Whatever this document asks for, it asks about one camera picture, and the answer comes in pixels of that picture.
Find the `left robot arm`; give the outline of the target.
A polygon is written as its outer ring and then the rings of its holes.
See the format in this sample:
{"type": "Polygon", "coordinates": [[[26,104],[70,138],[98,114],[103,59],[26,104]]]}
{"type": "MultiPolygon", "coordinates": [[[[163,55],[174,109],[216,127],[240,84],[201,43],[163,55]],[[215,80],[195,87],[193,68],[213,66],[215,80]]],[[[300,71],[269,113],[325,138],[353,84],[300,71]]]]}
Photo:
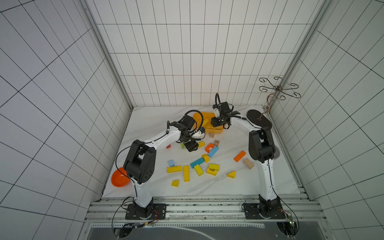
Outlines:
{"type": "Polygon", "coordinates": [[[135,186],[135,208],[147,214],[153,209],[153,197],[146,182],[155,171],[157,150],[162,150],[173,142],[184,144],[189,152],[199,148],[197,141],[205,137],[204,116],[198,110],[190,110],[179,121],[167,121],[166,130],[146,141],[135,140],[129,150],[123,168],[135,186]]]}

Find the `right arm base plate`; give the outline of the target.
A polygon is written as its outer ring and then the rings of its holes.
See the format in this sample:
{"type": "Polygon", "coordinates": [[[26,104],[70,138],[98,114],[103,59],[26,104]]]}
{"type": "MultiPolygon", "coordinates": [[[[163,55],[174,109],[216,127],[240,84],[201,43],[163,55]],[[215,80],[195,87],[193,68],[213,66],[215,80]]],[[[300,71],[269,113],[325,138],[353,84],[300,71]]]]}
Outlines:
{"type": "Polygon", "coordinates": [[[247,220],[284,220],[285,214],[279,203],[243,203],[242,210],[247,220]]]}

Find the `yellow long block diagonal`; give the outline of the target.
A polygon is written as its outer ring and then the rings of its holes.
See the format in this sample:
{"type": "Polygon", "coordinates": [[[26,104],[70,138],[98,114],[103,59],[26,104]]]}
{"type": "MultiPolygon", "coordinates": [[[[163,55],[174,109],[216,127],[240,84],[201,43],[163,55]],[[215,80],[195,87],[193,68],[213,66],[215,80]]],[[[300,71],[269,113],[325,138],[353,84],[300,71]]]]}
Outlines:
{"type": "Polygon", "coordinates": [[[210,119],[205,119],[205,120],[203,121],[203,125],[202,125],[202,127],[204,128],[205,125],[208,124],[209,122],[210,122],[210,119]]]}

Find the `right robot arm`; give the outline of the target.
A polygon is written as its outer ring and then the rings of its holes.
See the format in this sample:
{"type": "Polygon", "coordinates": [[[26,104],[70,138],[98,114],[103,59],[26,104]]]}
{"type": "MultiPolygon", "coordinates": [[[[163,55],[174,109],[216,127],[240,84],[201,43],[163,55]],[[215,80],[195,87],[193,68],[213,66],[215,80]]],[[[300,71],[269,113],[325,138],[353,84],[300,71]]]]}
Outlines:
{"type": "Polygon", "coordinates": [[[273,159],[276,146],[272,134],[272,123],[257,110],[249,110],[243,117],[237,111],[219,111],[214,109],[215,117],[211,123],[213,127],[233,126],[249,137],[249,154],[256,161],[260,193],[258,205],[259,213],[267,218],[270,213],[282,207],[281,199],[274,188],[273,159]]]}

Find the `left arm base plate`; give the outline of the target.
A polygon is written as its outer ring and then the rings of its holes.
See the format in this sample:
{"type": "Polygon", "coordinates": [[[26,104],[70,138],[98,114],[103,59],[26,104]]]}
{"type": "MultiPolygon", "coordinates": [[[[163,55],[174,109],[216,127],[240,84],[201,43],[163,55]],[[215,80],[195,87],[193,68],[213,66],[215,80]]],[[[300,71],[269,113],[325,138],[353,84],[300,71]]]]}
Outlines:
{"type": "Polygon", "coordinates": [[[147,207],[142,208],[136,203],[129,204],[126,212],[126,220],[164,220],[166,218],[167,205],[166,204],[149,204],[147,207]]]}

